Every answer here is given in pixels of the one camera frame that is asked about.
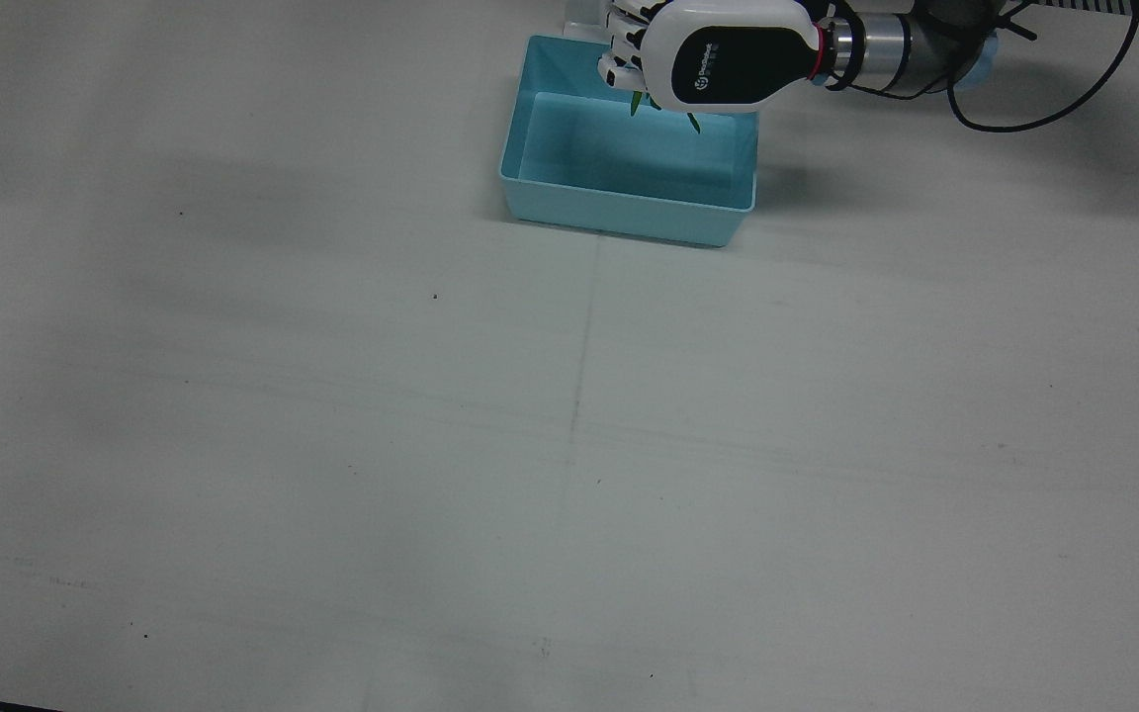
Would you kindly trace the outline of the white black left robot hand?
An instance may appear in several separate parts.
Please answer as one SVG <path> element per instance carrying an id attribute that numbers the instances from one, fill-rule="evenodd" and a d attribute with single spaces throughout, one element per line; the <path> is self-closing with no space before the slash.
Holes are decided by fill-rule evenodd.
<path id="1" fill-rule="evenodd" d="M 661 109 L 754 113 L 831 67 L 831 38 L 800 1 L 611 1 L 606 85 Z"/>

